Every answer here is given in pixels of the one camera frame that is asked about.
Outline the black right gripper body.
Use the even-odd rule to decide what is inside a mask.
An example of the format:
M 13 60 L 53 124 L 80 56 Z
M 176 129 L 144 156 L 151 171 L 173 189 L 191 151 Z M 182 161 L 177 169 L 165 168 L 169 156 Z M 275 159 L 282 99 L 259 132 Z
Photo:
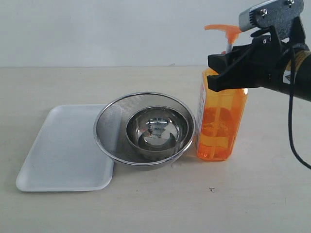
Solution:
M 280 93 L 309 93 L 311 91 L 311 50 L 306 45 L 302 21 L 300 35 L 279 40 L 275 32 L 252 40 L 252 53 L 259 65 L 272 72 L 269 82 L 261 87 Z

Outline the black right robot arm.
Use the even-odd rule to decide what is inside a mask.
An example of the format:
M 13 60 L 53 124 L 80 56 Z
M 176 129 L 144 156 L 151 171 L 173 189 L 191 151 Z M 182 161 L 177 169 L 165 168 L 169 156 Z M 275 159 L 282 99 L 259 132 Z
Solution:
M 269 26 L 251 34 L 248 45 L 234 46 L 227 54 L 211 54 L 208 66 L 216 73 L 207 76 L 209 89 L 264 87 L 283 94 L 311 99 L 311 51 L 300 17 L 283 26 L 289 31 L 287 43 L 276 27 Z

